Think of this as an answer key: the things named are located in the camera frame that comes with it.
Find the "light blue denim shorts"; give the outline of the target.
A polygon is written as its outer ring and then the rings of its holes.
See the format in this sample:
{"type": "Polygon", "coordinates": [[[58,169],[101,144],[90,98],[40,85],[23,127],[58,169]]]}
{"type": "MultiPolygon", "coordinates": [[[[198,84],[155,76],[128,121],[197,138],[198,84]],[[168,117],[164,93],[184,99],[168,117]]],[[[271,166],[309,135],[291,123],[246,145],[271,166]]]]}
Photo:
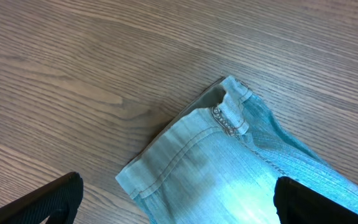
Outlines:
{"type": "Polygon", "coordinates": [[[151,223],[278,223],[278,178],[358,214],[358,185],[285,131],[263,100],[226,77],[188,105],[116,179],[151,223]]]}

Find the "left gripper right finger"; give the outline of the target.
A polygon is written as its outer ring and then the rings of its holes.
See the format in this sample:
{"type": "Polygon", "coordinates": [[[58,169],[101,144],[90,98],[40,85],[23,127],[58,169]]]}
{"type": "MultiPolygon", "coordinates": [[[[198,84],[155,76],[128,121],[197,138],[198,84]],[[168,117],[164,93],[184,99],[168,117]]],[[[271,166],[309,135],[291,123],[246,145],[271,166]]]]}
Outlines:
{"type": "Polygon", "coordinates": [[[281,224],[358,224],[358,214],[289,178],[278,178],[273,203],[281,224]]]}

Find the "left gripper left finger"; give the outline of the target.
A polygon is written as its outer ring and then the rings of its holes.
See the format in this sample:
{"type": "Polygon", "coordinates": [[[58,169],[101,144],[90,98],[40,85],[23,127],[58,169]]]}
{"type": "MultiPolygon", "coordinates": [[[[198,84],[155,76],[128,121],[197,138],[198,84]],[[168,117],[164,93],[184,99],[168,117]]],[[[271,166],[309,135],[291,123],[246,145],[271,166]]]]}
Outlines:
{"type": "Polygon", "coordinates": [[[0,208],[2,223],[74,222],[83,199],[80,174],[69,172],[43,187],[0,208]]]}

